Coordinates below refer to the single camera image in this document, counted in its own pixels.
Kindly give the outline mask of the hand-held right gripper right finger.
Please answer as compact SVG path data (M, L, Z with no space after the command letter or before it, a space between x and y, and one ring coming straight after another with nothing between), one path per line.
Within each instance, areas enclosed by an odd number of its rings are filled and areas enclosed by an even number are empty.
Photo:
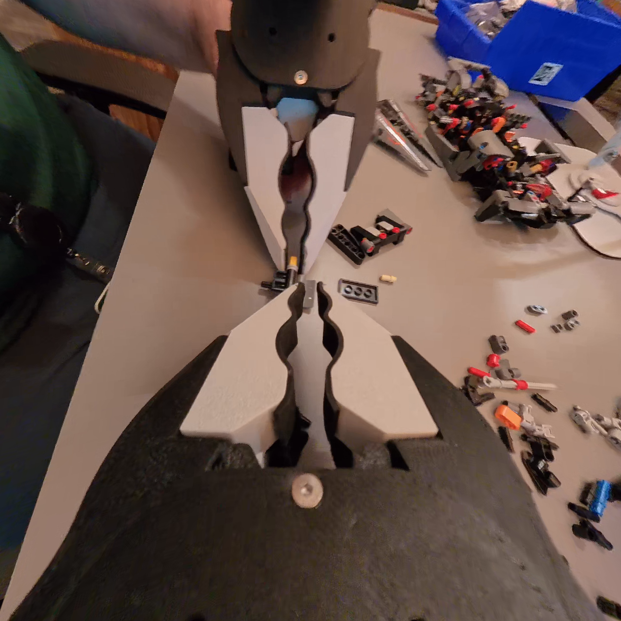
M333 287L317 284L325 371L323 421L336 468L352 468L370 446L439 434L394 337Z

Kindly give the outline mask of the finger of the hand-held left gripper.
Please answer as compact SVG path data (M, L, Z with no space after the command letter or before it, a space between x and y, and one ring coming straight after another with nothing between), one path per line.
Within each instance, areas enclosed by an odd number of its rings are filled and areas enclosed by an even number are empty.
M306 140L301 196L307 229L302 243L302 270L310 271L346 198L354 117L333 113L313 128Z
M275 267L283 271L286 260L282 227L285 202L279 181L289 154L289 134L267 107L244 106L242 123L246 196Z

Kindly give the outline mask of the black grey lego assembly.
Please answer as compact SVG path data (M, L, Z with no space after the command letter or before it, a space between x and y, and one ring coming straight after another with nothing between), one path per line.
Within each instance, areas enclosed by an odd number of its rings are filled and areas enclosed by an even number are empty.
M371 225L349 229L365 257L372 257L387 245L399 245L412 233L412 226L390 209L377 214Z

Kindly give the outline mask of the yellow axle lego assembly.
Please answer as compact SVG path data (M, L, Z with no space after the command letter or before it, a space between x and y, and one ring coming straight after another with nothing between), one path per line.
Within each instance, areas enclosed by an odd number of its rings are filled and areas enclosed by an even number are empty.
M315 304L316 282L307 279L306 276L299 275L299 265L296 257L292 257L289 260L285 270L276 271L271 281L262 281L260 286L265 291L279 294L298 283L304 284L305 294L302 308L304 312L309 312Z

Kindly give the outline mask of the pile of lego pieces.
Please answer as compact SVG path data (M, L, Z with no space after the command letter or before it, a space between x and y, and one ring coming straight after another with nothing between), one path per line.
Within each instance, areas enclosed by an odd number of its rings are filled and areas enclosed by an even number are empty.
M464 394L475 406L494 398L493 392L479 391L483 386L499 389L504 387L502 382L505 382L508 389L515 387L520 390L530 389L530 385L521 380L519 373L512 370L508 361L502 357L508 353L506 339L501 335L492 335L488 342L491 348L486 360L489 371L469 367L468 376L464 379ZM521 439L530 446L529 450L521 452L520 458L536 490L542 495L547 495L550 489L559 488L561 482L550 470L550 464L555 459L554 451L558 449L553 442L550 427L535 423L529 405L510 403L508 400L500 402L494 411L494 417L500 423L498 434L510 453L515 452L511 431L520 431ZM613 545L594 524L601 521L609 503L620 501L620 488L609 481L600 480L590 491L594 492L594 496L586 506L568 503L570 511L579 517L579 522L572 525L572 532L579 539L592 541L612 551Z

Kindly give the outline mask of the person's left forearm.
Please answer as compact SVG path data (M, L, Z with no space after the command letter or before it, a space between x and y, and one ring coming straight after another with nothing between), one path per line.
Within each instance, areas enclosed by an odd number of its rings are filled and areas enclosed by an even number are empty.
M215 74L231 1L22 1L72 35L176 69Z

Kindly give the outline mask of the silver lego body panel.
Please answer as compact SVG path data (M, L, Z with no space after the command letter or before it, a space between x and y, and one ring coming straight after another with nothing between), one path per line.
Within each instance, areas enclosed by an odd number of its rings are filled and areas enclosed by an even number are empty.
M372 141L424 175L431 172L431 165L444 167L403 110L391 99L382 99L376 104Z

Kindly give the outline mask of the black curved lego beam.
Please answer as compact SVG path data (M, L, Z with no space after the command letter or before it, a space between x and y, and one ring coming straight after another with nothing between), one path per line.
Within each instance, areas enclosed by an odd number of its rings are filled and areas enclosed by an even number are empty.
M341 224L337 223L330 229L327 240L356 266L362 265L367 256L349 229Z

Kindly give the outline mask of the partly built lego car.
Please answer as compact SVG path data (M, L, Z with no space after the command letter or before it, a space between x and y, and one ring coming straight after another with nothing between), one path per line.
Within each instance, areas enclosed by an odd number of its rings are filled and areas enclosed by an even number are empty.
M548 177L569 160L546 140L532 150L516 130L531 118L507 105L508 86L486 65L451 58L444 78L420 74L425 131L453 181L467 182L481 202L478 222L506 221L521 229L574 225L592 217L588 182L567 198Z

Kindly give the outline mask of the person's legs blue pants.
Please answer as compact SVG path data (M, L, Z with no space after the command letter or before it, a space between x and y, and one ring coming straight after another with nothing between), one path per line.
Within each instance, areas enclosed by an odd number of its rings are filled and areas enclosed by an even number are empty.
M56 96L93 167L94 189L69 242L114 268L154 143L74 97ZM97 323L104 283L45 267L1 313L1 552L19 549Z

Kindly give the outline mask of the brown office chair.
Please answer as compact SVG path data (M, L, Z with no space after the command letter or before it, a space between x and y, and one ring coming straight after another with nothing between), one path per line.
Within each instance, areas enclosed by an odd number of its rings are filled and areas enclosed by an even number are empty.
M93 105L105 114L116 105L165 120L175 80L142 59L131 60L70 42L42 41L20 51L47 87Z

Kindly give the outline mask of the person's torso green shirt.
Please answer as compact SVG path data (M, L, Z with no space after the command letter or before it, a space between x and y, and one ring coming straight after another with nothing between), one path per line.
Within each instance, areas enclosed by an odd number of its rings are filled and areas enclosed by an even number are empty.
M46 210L67 242L78 235L94 189L93 167L62 109L36 73L1 37L1 312L42 273L11 224L20 207Z

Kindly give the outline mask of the blue plastic bin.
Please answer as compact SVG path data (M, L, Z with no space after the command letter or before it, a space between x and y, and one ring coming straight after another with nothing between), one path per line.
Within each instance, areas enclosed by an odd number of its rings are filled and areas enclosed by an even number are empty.
M526 1L494 38L468 19L475 3L439 1L437 43L512 90L575 102L620 66L620 17L594 1L578 1L577 12Z

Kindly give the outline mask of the black badge reel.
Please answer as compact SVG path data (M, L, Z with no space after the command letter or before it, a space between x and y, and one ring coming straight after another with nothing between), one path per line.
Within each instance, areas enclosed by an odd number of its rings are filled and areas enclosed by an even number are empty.
M2 192L1 230L46 267L67 263L101 283L109 284L112 279L113 268L71 247L61 220L48 209L19 202Z

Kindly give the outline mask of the white rounded board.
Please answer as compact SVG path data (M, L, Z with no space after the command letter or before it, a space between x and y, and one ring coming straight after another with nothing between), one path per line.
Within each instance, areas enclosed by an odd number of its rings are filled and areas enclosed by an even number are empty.
M589 218L572 224L581 242L600 255L620 259L620 174L608 162L598 161L594 152L563 144L552 144L567 163L561 163L548 175L556 192L563 198L573 194L583 182L589 185L581 196L593 206Z

